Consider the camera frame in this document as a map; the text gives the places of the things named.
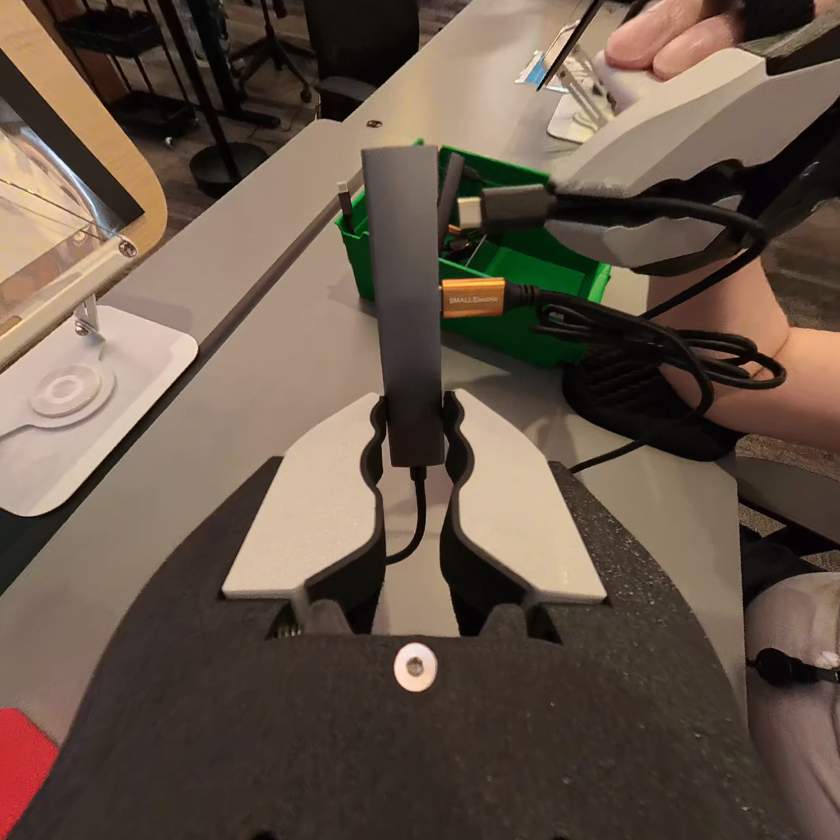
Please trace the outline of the wooden instruction board stand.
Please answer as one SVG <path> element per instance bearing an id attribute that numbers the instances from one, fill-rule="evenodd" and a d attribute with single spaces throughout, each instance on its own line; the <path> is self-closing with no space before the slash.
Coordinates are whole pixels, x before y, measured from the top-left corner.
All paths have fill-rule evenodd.
<path id="1" fill-rule="evenodd" d="M 580 146 L 612 120 L 613 105 L 595 52 L 626 8 L 625 2 L 575 2 L 570 20 L 534 50 L 545 52 L 551 67 L 539 87 L 522 86 L 559 96 L 547 126 L 550 138 Z"/>
<path id="2" fill-rule="evenodd" d="M 36 518 L 70 499 L 198 344 L 98 302 L 159 244 L 161 184 L 25 2 L 2 2 L 1 29 L 1 508 Z"/>

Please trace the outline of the green plastic bin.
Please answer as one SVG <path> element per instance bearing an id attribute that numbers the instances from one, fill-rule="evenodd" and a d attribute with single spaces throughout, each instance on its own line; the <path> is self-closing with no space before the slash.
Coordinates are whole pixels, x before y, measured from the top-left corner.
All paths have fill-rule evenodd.
<path id="1" fill-rule="evenodd" d="M 549 179 L 547 174 L 527 167 L 443 145 L 438 149 L 440 182 L 444 180 L 452 152 L 465 159 L 459 197 L 477 196 L 484 186 L 525 186 L 543 184 Z M 351 235 L 343 228 L 341 215 L 335 224 L 341 233 L 359 296 L 372 301 L 375 293 L 367 215 L 364 192 L 360 192 L 353 199 L 355 234 Z M 602 300 L 611 271 L 609 265 L 563 247 L 542 228 L 488 238 L 476 232 L 449 233 L 438 260 L 438 273 L 442 279 L 501 277 L 519 285 L 534 285 L 593 302 Z M 584 346 L 536 334 L 530 328 L 537 324 L 534 310 L 522 308 L 498 318 L 444 319 L 441 328 L 544 369 L 576 363 L 582 357 Z"/>

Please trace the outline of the black floor stand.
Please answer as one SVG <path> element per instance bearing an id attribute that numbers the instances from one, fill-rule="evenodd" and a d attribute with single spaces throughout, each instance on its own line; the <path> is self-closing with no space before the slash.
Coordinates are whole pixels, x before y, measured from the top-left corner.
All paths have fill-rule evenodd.
<path id="1" fill-rule="evenodd" d="M 205 195 L 220 198 L 265 163 L 268 154 L 253 143 L 228 141 L 174 3 L 158 1 L 157 5 L 213 136 L 213 144 L 197 152 L 190 160 L 190 172 Z"/>

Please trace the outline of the black elbow pad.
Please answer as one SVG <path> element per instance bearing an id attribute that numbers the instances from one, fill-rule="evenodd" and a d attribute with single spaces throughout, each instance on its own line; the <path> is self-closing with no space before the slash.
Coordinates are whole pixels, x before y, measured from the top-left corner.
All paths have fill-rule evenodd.
<path id="1" fill-rule="evenodd" d="M 589 350 L 562 365 L 561 391 L 586 421 L 684 459 L 707 463 L 729 455 L 745 433 L 700 417 L 683 422 L 688 405 L 653 364 L 617 350 Z"/>

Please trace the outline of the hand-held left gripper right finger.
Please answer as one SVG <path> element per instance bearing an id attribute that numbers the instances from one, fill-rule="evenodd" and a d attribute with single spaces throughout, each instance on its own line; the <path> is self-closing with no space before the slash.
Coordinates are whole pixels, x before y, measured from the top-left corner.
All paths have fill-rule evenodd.
<path id="1" fill-rule="evenodd" d="M 601 605 L 606 588 L 548 460 L 525 433 L 467 390 L 444 394 L 445 468 L 453 487 L 441 573 L 458 633 L 477 636 L 497 606 L 527 624 L 555 605 Z"/>

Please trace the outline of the dark grey usb hub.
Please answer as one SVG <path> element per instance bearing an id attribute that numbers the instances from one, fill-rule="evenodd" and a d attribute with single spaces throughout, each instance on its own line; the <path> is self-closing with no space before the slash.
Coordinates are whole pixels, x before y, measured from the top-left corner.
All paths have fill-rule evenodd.
<path id="1" fill-rule="evenodd" d="M 362 172 L 391 462 L 438 466 L 445 452 L 438 151 L 363 150 Z"/>
<path id="2" fill-rule="evenodd" d="M 452 152 L 449 155 L 444 180 L 440 186 L 437 201 L 437 248 L 439 250 L 445 244 L 449 219 L 457 202 L 459 185 L 465 165 L 465 159 L 461 154 Z"/>

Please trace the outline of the person's right forearm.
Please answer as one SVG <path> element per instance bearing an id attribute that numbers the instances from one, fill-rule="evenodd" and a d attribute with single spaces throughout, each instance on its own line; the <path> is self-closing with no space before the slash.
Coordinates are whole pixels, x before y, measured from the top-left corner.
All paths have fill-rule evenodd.
<path id="1" fill-rule="evenodd" d="M 706 413 L 713 423 L 838 454 L 838 332 L 791 326 L 760 259 L 654 320 L 677 330 L 742 336 L 786 370 L 785 382 L 770 390 L 716 384 Z"/>

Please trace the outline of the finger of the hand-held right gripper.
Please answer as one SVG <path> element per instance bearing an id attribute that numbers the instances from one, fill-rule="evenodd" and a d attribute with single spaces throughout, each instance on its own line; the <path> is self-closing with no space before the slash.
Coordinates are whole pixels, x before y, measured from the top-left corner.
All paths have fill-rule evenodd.
<path id="1" fill-rule="evenodd" d="M 719 163 L 760 165 L 784 147 L 770 125 L 765 61 L 745 50 L 718 51 L 667 81 L 611 67 L 604 51 L 595 70 L 619 109 L 554 166 L 562 193 L 637 196 Z"/>
<path id="2" fill-rule="evenodd" d="M 659 217 L 640 225 L 601 226 L 549 220 L 544 229 L 563 247 L 605 265 L 631 270 L 675 264 L 694 270 L 745 249 L 745 238 L 730 235 L 721 224 L 688 217 Z"/>

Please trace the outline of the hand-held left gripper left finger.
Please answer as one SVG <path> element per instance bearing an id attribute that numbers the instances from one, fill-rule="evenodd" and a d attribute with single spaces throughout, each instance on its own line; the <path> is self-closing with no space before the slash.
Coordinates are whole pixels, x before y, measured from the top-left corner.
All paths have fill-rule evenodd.
<path id="1" fill-rule="evenodd" d="M 281 600 L 297 623 L 333 601 L 370 634 L 385 579 L 385 401 L 368 393 L 282 457 L 222 586 L 228 600 Z"/>

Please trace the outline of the black office chair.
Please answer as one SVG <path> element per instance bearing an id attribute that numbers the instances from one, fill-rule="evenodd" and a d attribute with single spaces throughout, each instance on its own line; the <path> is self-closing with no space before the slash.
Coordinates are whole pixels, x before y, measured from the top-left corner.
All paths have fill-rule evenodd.
<path id="1" fill-rule="evenodd" d="M 736 456 L 739 539 L 749 549 L 782 550 L 811 571 L 839 569 L 839 481 L 798 465 Z"/>
<path id="2" fill-rule="evenodd" d="M 382 87 L 419 50 L 414 1 L 303 1 L 309 48 L 283 41 L 270 18 L 287 16 L 287 2 L 259 2 L 264 35 L 230 55 L 244 63 L 235 72 L 238 91 L 270 62 L 301 83 L 300 99 L 317 94 L 317 119 L 341 122 Z"/>

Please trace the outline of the person's right hand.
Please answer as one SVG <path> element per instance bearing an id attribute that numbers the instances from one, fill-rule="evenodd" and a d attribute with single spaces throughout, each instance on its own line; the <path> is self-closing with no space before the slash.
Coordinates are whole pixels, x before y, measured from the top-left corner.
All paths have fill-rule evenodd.
<path id="1" fill-rule="evenodd" d="M 642 2 L 609 36 L 604 60 L 611 68 L 666 81 L 736 46 L 743 29 L 740 2 Z"/>

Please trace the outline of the red plastic bin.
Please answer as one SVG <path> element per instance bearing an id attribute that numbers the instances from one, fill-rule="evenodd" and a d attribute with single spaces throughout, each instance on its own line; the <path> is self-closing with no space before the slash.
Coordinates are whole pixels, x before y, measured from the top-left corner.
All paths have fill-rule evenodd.
<path id="1" fill-rule="evenodd" d="M 1 709 L 1 838 L 6 839 L 47 779 L 56 744 L 21 710 Z"/>

